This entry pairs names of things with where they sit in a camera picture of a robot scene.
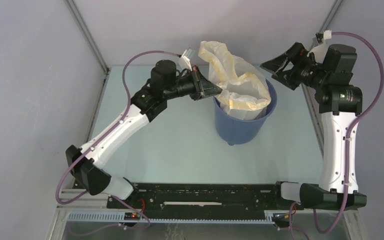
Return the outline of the translucent yellowish plastic trash bag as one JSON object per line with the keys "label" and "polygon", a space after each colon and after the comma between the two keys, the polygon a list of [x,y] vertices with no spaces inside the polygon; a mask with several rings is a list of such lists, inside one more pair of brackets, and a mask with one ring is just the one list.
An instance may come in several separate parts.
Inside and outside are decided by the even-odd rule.
{"label": "translucent yellowish plastic trash bag", "polygon": [[216,99],[224,113],[245,121],[266,115],[272,97],[259,70],[218,41],[202,41],[198,56],[209,64],[208,79],[222,89]]}

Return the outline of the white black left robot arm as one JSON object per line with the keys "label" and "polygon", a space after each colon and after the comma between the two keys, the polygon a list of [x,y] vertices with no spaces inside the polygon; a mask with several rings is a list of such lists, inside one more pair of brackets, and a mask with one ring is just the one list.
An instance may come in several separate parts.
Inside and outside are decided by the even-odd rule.
{"label": "white black left robot arm", "polygon": [[158,61],[145,85],[128,96],[125,110],[110,125],[82,146],[71,145],[66,149],[70,174],[91,196],[113,195],[125,208],[133,208],[138,202],[138,194],[125,177],[110,175],[107,165],[111,156],[133,134],[162,113],[169,100],[189,96],[198,101],[221,92],[222,89],[209,81],[196,65],[178,71],[174,61]]}

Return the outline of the blue plastic trash bin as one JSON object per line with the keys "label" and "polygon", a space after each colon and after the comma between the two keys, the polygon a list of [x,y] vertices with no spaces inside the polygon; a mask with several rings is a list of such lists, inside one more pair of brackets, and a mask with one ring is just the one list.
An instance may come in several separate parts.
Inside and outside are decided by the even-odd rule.
{"label": "blue plastic trash bin", "polygon": [[265,115],[253,120],[241,120],[227,115],[221,109],[219,101],[213,98],[215,130],[228,145],[242,145],[253,140],[265,121],[274,112],[277,106],[277,93],[269,80],[266,83],[271,96],[271,102],[266,108]]}

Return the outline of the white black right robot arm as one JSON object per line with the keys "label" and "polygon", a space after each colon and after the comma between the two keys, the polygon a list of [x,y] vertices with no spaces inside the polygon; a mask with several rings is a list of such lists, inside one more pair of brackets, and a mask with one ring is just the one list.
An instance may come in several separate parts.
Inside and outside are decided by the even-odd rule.
{"label": "white black right robot arm", "polygon": [[291,90],[305,85],[315,90],[323,128],[323,169],[314,183],[279,182],[271,204],[284,209],[295,201],[307,209],[356,210],[367,204],[355,175],[356,120],[362,115],[363,93],[350,84],[356,49],[344,44],[328,46],[323,61],[314,51],[294,43],[286,52],[260,67]]}

